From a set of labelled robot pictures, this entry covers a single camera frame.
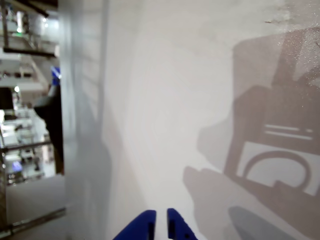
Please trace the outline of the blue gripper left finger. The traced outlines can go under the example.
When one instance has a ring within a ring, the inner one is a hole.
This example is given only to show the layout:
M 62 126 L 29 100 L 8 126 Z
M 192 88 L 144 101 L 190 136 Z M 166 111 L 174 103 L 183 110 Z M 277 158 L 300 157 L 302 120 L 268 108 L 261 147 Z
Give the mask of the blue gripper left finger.
M 113 240 L 154 240 L 157 212 L 145 210 L 134 218 Z

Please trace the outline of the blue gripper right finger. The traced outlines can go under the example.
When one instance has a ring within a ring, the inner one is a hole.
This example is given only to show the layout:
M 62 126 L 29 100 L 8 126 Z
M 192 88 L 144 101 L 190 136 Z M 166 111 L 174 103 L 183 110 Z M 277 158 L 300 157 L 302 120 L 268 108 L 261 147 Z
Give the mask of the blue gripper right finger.
M 184 218 L 174 208 L 167 209 L 167 235 L 171 240 L 198 240 Z

